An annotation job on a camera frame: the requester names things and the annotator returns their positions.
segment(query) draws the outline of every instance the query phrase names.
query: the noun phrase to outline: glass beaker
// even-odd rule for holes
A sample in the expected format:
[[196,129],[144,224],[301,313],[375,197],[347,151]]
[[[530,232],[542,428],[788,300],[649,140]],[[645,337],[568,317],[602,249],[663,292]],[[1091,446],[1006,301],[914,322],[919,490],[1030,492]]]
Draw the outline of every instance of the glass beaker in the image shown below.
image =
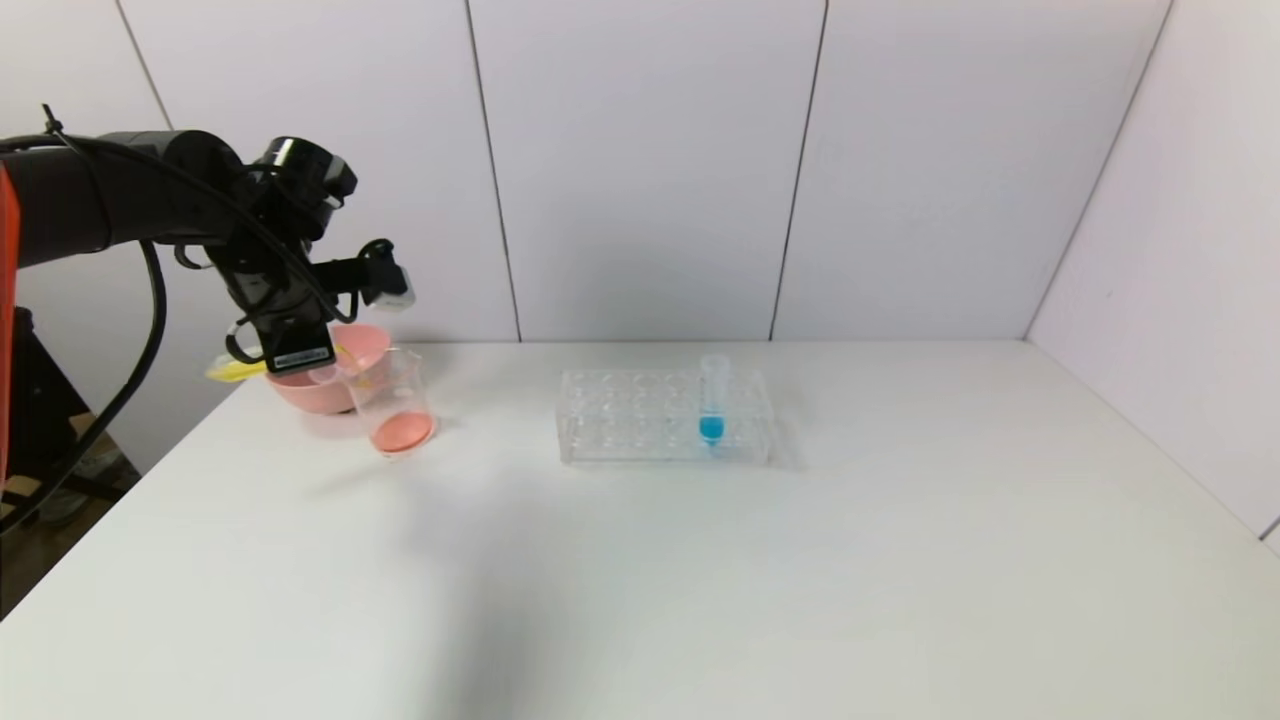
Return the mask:
[[422,357],[392,347],[380,357],[342,373],[369,442],[387,457],[416,450],[435,433],[435,418],[426,406]]

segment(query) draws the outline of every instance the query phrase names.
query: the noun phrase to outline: panel seam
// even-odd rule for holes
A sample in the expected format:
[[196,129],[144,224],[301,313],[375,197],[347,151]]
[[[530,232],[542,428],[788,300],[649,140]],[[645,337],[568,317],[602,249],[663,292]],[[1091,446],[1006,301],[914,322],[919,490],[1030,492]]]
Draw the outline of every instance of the panel seam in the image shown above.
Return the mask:
[[[1244,518],[1242,518],[1240,514],[1235,511],[1235,509],[1233,509],[1230,505],[1228,505],[1226,501],[1222,500],[1213,491],[1213,488],[1211,488],[1208,486],[1208,483],[1204,480],[1204,478],[1202,478],[1201,475],[1198,475],[1196,473],[1192,473],[1190,469],[1187,465],[1184,465],[1181,460],[1174,457],[1167,450],[1165,450],[1164,445],[1161,445],[1160,442],[1157,442],[1156,438],[1151,436],[1151,433],[1148,433],[1144,428],[1142,428],[1140,425],[1138,425],[1138,423],[1135,423],[1126,413],[1124,413],[1114,402],[1111,402],[1110,400],[1107,400],[1107,397],[1103,396],[1096,387],[1093,387],[1092,384],[1084,382],[1084,379],[1080,378],[1079,375],[1076,375],[1075,373],[1073,373],[1071,369],[1068,368],[1065,363],[1062,363],[1057,357],[1053,357],[1052,355],[1050,355],[1048,351],[1044,350],[1043,347],[1039,347],[1039,346],[1033,345],[1033,343],[1028,343],[1028,346],[1032,347],[1042,357],[1044,357],[1050,363],[1052,363],[1055,366],[1057,366],[1057,369],[1060,369],[1061,372],[1066,373],[1066,375],[1070,377],[1073,380],[1080,383],[1084,387],[1084,389],[1087,389],[1089,392],[1089,395],[1092,395],[1094,397],[1094,400],[1097,400],[1103,406],[1106,406],[1107,410],[1110,410],[1111,413],[1115,413],[1115,415],[1117,418],[1120,418],[1124,421],[1124,424],[1129,425],[1129,428],[1133,429],[1133,432],[1138,433],[1138,436],[1142,437],[1142,439],[1144,439],[1148,445],[1151,445],[1151,447],[1153,447],[1156,450],[1156,452],[1158,452],[1160,455],[1162,455],[1165,457],[1165,460],[1169,460],[1169,462],[1174,468],[1178,468],[1178,470],[1181,474],[1187,475],[1187,478],[1196,487],[1198,487],[1206,496],[1208,496],[1208,498],[1213,503],[1216,503],[1219,506],[1219,509],[1222,510],[1222,512],[1226,512],[1228,515],[1231,516],[1233,520],[1235,520],[1236,523],[1239,523],[1240,527],[1244,528],[1244,532],[1249,533],[1251,537],[1253,536],[1254,532],[1257,532],[1257,530],[1253,529],[1253,525],[1249,525],[1249,523],[1247,523],[1244,520]],[[1276,529],[1276,525],[1280,525],[1280,518],[1277,518],[1276,521],[1272,523],[1270,528],[1267,528],[1266,530],[1263,530],[1262,537],[1260,537],[1258,539],[1266,539],[1267,534]]]
[[796,181],[791,188],[791,210],[787,213],[787,233],[782,238],[782,264],[778,268],[778,287],[773,295],[773,318],[769,320],[769,342],[773,342],[773,331],[778,325],[778,306],[782,304],[782,278],[787,272],[787,251],[791,249],[791,227],[796,219],[796,199],[800,196],[800,172],[804,169],[804,150],[809,142],[809,122],[813,118],[813,99],[818,91],[818,70],[822,68],[822,45],[827,40],[827,14],[831,12],[831,0],[822,4],[822,26],[818,28],[818,53],[813,59],[813,79],[809,85],[809,106],[804,114],[804,132],[800,133],[800,159],[796,160]]
[[129,33],[129,44],[133,45],[133,54],[138,58],[138,64],[142,65],[142,74],[147,78],[147,86],[151,88],[151,96],[156,101],[156,106],[160,108],[160,115],[164,118],[164,124],[170,131],[173,129],[173,120],[169,119],[169,109],[164,106],[164,100],[160,97],[160,91],[156,88],[156,81],[151,77],[151,68],[147,67],[146,58],[142,56],[142,47],[138,46],[138,38],[133,35],[133,26],[129,24],[129,17],[124,14],[124,5],[122,0],[115,0],[115,12],[120,14],[120,22],[124,23],[124,32]]
[[1107,155],[1102,159],[1102,168],[1098,169],[1098,176],[1093,178],[1093,187],[1089,188],[1089,196],[1084,200],[1084,206],[1080,208],[1080,215],[1075,218],[1075,224],[1071,227],[1071,234],[1066,240],[1066,246],[1062,247],[1062,254],[1057,256],[1057,264],[1053,265],[1053,273],[1048,277],[1048,282],[1044,284],[1044,292],[1041,295],[1039,302],[1036,304],[1036,311],[1032,313],[1032,319],[1027,323],[1027,329],[1023,332],[1021,340],[1028,341],[1032,336],[1032,328],[1036,325],[1036,320],[1039,314],[1044,310],[1044,302],[1048,300],[1050,292],[1053,290],[1053,283],[1057,282],[1059,273],[1062,272],[1062,265],[1066,263],[1068,254],[1071,252],[1071,246],[1075,245],[1075,237],[1080,232],[1080,225],[1084,224],[1084,217],[1089,213],[1089,205],[1093,204],[1093,196],[1097,195],[1098,187],[1102,184],[1102,177],[1107,174],[1107,165],[1111,164],[1111,156],[1116,151],[1116,146],[1120,145],[1120,136],[1124,135],[1124,128],[1129,123],[1129,114],[1133,113],[1133,105],[1138,100],[1138,92],[1142,90],[1142,83],[1147,79],[1147,70],[1151,69],[1151,59],[1156,56],[1156,47],[1160,46],[1160,40],[1165,36],[1165,26],[1169,24],[1169,15],[1174,10],[1174,3],[1176,0],[1169,0],[1165,5],[1165,14],[1160,19],[1160,29],[1156,31],[1156,40],[1151,44],[1151,50],[1147,51],[1147,59],[1142,63],[1142,72],[1138,73],[1138,82],[1133,86],[1133,94],[1129,95],[1129,102],[1125,105],[1124,117],[1120,118],[1120,126],[1116,127],[1116,135],[1111,138],[1111,145],[1107,147]]
[[516,318],[516,342],[525,342],[520,328],[520,304],[516,301],[516,274],[511,268],[511,246],[507,243],[507,218],[502,211],[502,192],[498,190],[498,161],[493,154],[493,131],[489,128],[489,105],[484,95],[484,79],[480,74],[480,50],[476,44],[476,26],[471,17],[471,0],[466,0],[467,33],[471,36],[471,61],[476,70],[476,90],[480,92],[480,117],[484,119],[484,140],[489,149],[489,173],[493,177],[493,197],[498,205],[498,232],[502,234],[502,255],[507,261],[507,286],[511,290],[511,311]]

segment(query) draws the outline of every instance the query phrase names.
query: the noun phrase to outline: test tube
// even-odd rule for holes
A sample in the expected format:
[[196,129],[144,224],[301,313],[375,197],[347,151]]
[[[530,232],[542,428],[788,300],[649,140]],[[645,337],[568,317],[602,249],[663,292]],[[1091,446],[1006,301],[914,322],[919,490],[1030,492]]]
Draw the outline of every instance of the test tube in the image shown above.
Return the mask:
[[724,404],[728,396],[730,361],[723,355],[703,355],[701,364],[701,418],[698,432],[707,445],[717,445],[724,437]]

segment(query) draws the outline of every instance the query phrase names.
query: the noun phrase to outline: robotic arm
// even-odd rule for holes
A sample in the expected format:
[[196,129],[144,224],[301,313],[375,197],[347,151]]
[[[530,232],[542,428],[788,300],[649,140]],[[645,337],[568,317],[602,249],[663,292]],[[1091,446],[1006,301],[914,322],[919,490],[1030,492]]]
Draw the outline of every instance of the robotic arm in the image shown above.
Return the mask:
[[[401,310],[413,291],[396,264],[393,245],[374,240],[355,256],[312,264],[314,242],[333,211],[356,190],[342,158],[298,137],[278,137],[244,164],[218,137],[201,131],[111,133],[69,137],[49,108],[46,135],[0,140],[0,487],[8,459],[10,343],[14,281],[19,268],[141,241],[156,295],[147,347],[115,398],[81,436],[55,477],[5,534],[70,474],[84,451],[142,382],[164,325],[164,283],[154,245],[172,245],[183,266],[201,269],[187,247],[201,246],[227,292],[243,311],[227,334],[242,363],[266,363],[288,374],[329,365],[334,348],[328,323],[355,322],[365,305]],[[339,296],[349,295],[347,310]],[[236,329],[252,324],[261,341],[250,356]]]

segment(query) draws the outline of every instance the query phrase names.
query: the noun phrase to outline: blue liquid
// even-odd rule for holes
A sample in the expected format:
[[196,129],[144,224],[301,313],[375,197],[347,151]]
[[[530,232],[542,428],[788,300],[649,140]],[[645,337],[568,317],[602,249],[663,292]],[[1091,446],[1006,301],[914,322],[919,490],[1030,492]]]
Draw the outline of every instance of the blue liquid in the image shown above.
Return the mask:
[[698,432],[703,434],[707,445],[717,445],[724,437],[724,418],[721,415],[703,415],[698,421]]

